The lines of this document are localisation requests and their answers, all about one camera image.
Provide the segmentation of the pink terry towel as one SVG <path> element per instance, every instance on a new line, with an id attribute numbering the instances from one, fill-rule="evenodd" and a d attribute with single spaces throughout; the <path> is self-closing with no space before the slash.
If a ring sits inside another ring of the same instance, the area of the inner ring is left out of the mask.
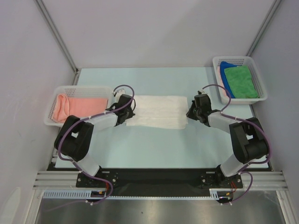
<path id="1" fill-rule="evenodd" d="M 51 118 L 57 123 L 64 123 L 71 115 L 89 117 L 104 112 L 107 104 L 108 98 L 74 98 L 58 94 Z"/>

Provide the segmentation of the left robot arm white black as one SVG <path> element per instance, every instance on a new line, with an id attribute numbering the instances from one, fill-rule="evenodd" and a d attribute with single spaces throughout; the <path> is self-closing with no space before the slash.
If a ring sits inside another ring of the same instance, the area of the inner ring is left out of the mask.
<path id="1" fill-rule="evenodd" d="M 135 116 L 131 105 L 134 97 L 122 94 L 118 101 L 103 113 L 80 119 L 69 116 L 54 142 L 55 149 L 63 161 L 70 161 L 86 177 L 93 187 L 101 185 L 104 175 L 102 167 L 89 154 L 89 148 L 94 133 L 123 124 Z"/>

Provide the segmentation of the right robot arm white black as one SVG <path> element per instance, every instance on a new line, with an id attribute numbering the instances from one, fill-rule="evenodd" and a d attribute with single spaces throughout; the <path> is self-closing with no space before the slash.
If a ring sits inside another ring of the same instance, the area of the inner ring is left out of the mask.
<path id="1" fill-rule="evenodd" d="M 198 92 L 186 116 L 230 135 L 233 154 L 217 167 L 215 182 L 219 187 L 227 187 L 232 182 L 232 176 L 270 152 L 258 119 L 237 119 L 213 110 L 207 94 Z"/>

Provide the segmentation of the white towel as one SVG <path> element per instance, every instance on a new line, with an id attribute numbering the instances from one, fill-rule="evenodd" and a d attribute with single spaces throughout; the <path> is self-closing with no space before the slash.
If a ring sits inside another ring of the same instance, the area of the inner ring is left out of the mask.
<path id="1" fill-rule="evenodd" d="M 136 95 L 134 114 L 127 126 L 147 126 L 163 129 L 185 129 L 188 124 L 187 97 Z"/>

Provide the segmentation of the green towel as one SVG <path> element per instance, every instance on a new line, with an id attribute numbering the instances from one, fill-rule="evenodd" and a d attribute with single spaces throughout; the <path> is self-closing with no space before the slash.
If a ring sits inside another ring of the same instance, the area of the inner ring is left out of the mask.
<path id="1" fill-rule="evenodd" d="M 258 98 L 248 66 L 225 68 L 224 74 L 235 98 Z"/>

